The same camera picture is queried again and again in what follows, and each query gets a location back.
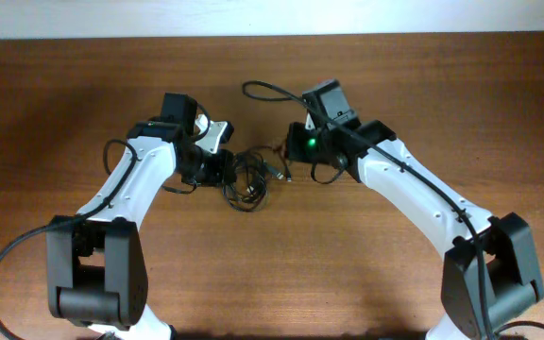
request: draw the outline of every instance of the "brown wooden surface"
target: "brown wooden surface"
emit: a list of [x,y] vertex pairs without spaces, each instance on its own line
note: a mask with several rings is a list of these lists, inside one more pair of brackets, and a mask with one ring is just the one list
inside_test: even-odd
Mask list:
[[[0,249],[87,202],[106,179],[102,145],[158,114],[164,92],[230,120],[238,151],[304,118],[243,97],[243,81],[299,92],[329,77],[457,192],[523,216],[544,275],[544,33],[0,41]],[[156,314],[213,334],[433,326],[442,262],[424,236],[347,176],[321,186],[304,166],[293,173],[254,214],[214,189],[157,196],[141,232]],[[40,236],[0,268],[1,316],[30,339],[92,334],[51,317],[45,289]],[[544,322],[544,301],[524,317]]]

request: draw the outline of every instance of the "black plastic bracket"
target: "black plastic bracket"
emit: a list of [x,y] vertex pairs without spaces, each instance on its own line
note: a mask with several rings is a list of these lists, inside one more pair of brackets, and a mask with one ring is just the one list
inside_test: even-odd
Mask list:
[[[71,219],[56,216],[52,223]],[[128,330],[144,311],[148,278],[136,224],[123,218],[48,231],[47,295],[52,316],[76,326]],[[103,251],[104,266],[81,264]]]
[[[484,263],[488,314],[493,331],[544,298],[535,242],[530,227],[515,213],[491,217],[480,234],[484,251],[495,258]],[[447,251],[442,276],[442,304],[450,320],[471,339],[486,337],[478,281],[478,261],[471,241],[460,240]]]

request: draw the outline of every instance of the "white backdrop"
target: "white backdrop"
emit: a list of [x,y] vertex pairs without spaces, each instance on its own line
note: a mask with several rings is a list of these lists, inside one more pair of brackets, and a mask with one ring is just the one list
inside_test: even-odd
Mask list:
[[543,0],[0,0],[0,39],[518,30]]

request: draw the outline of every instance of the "wooden table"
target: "wooden table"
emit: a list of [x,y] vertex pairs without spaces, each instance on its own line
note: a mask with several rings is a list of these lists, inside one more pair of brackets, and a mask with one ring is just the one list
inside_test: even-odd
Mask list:
[[[157,115],[163,93],[230,120],[240,151],[282,141],[305,116],[243,97],[243,81],[299,93],[329,77],[457,192],[523,216],[544,275],[544,33],[0,41],[0,249],[86,203],[107,177],[102,145]],[[433,326],[442,262],[425,237],[348,176],[323,186],[292,169],[254,214],[214,189],[157,196],[141,232],[157,315],[214,335]],[[0,267],[0,315],[30,339],[93,335],[50,316],[42,236]],[[523,317],[544,322],[544,301]]]

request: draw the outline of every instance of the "wood grain tabletop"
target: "wood grain tabletop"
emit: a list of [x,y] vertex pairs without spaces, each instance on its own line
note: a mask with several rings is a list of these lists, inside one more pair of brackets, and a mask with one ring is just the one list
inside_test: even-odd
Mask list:
[[[456,192],[526,219],[544,276],[544,33],[0,41],[0,249],[85,204],[107,178],[103,144],[157,115],[165,92],[231,121],[225,147],[242,151],[305,118],[242,96],[243,81],[300,93],[331,77],[363,121],[391,127]],[[423,234],[348,175],[318,185],[307,166],[291,169],[257,213],[211,188],[157,195],[141,229],[157,316],[215,336],[435,325],[442,259]],[[94,337],[49,314],[43,236],[0,266],[0,315],[24,338]],[[522,318],[544,322],[544,300]]]

